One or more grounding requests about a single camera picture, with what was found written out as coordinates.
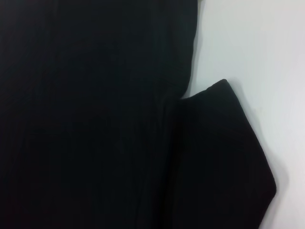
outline sleeve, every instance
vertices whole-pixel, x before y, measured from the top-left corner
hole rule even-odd
[[[177,108],[166,228],[257,229],[276,185],[226,80]]]

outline black fabric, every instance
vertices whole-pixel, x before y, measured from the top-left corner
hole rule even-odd
[[[234,210],[227,221],[241,217],[259,225],[274,195],[274,181],[237,100],[212,104],[212,97],[197,95],[179,102],[190,79],[197,1],[10,0],[0,2],[0,12],[3,228],[186,227],[197,225],[195,216],[225,219],[228,203],[221,200],[236,195],[240,199],[230,203]],[[216,96],[222,93],[226,89],[215,91]],[[232,139],[218,138],[224,131],[219,124],[213,127],[199,118],[231,106],[237,107],[235,122],[226,123],[227,128],[248,134],[241,137],[243,149]],[[190,144],[184,133],[192,128],[186,126],[188,115],[202,128],[194,129],[192,141],[201,136],[209,141]],[[218,121],[225,119],[215,116]],[[215,196],[223,215],[208,212],[213,202],[194,194],[201,192],[203,181],[212,183],[209,174],[220,166],[213,143],[223,144],[229,163],[220,160],[224,168],[232,165],[226,152],[236,147],[244,159],[234,165],[240,162],[239,171],[253,172],[217,174],[224,187],[233,181],[243,188],[248,179],[248,196],[237,188]],[[192,158],[181,161],[185,152]],[[211,163],[203,173],[206,160]],[[192,161],[197,174],[189,170]],[[260,183],[256,173],[269,179]],[[176,182],[192,174],[186,182],[193,183]],[[252,203],[256,190],[261,207]],[[183,212],[180,199],[189,199],[185,207],[191,207],[196,197],[202,208],[193,205]],[[238,216],[241,202],[248,212]],[[250,211],[258,212],[251,216]]]
[[[181,100],[176,114],[167,228],[257,229],[276,186],[229,83]]]

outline white background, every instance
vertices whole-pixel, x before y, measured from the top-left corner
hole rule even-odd
[[[202,0],[187,95],[225,78],[270,164],[262,229],[305,229],[305,0]]]

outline white surface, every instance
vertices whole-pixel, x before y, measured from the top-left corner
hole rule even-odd
[[[199,3],[194,95],[225,78],[273,171],[262,229],[305,229],[305,0]]]

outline dark cloth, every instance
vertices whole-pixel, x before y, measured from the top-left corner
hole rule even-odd
[[[275,184],[230,87],[179,100],[196,26],[195,0],[0,2],[2,228],[258,227]]]

